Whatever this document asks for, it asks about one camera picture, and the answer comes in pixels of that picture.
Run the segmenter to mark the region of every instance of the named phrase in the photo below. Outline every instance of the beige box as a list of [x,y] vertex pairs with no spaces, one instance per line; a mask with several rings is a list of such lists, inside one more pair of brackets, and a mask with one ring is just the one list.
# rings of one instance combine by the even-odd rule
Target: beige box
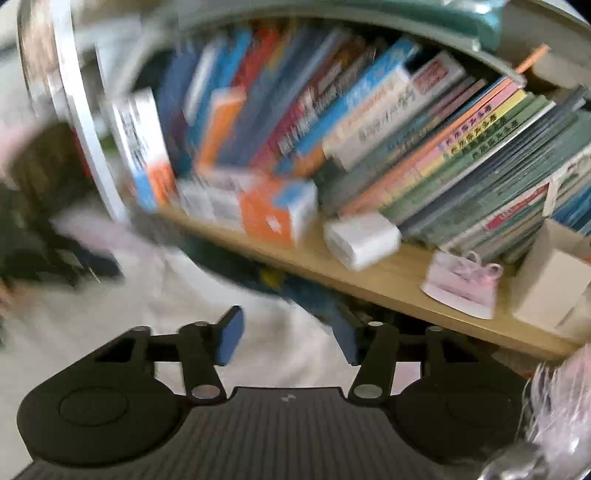
[[581,258],[590,257],[588,239],[546,220],[513,279],[513,315],[562,337],[581,342],[591,339],[591,317],[573,314],[587,297],[591,264]]

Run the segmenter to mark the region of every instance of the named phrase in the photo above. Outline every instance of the orange box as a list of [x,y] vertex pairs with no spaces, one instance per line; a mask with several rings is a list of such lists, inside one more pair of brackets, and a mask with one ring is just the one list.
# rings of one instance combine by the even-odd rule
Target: orange box
[[177,188],[187,215],[287,247],[298,243],[318,213],[310,180],[214,171],[181,180]]

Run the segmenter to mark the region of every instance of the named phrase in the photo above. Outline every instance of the shelf board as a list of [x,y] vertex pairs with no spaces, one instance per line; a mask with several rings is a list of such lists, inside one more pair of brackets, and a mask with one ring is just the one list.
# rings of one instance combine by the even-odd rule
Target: shelf board
[[480,320],[447,307],[420,290],[433,252],[416,245],[403,244],[395,255],[367,270],[355,272],[348,270],[328,251],[320,221],[310,228],[300,246],[283,248],[241,232],[195,220],[173,207],[163,208],[160,215],[246,257],[388,309],[537,358],[562,358],[579,347],[570,340],[520,322],[510,314],[510,269],[499,285],[495,318]]

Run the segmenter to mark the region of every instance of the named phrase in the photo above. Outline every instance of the orange book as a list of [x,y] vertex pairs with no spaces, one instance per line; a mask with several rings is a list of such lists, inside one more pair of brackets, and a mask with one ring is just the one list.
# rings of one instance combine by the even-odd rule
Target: orange book
[[217,153],[230,134],[245,101],[246,92],[241,87],[213,92],[209,125],[202,146],[193,158],[196,172],[203,174],[215,166]]
[[[536,48],[516,69],[518,73],[523,73],[528,70],[542,55],[549,50],[549,47],[542,44]],[[492,98],[503,91],[512,83],[511,79],[503,80],[495,88],[491,89],[486,95],[478,100],[469,110],[467,110],[462,116],[458,117],[454,122],[444,128],[439,134],[434,136],[431,140],[427,141],[421,148],[411,153],[409,156],[403,158],[394,168],[390,169],[386,175],[380,180],[374,183],[365,192],[357,196],[351,202],[349,202],[339,212],[340,216],[352,215],[367,210],[375,210],[381,205],[382,199],[388,197],[388,188],[396,183],[398,179],[401,179],[406,175],[417,163],[419,163],[425,155],[428,155],[435,148],[438,147],[442,142],[445,142],[446,138],[452,135],[458,128],[460,128],[466,121],[470,119],[480,108],[486,105]]]

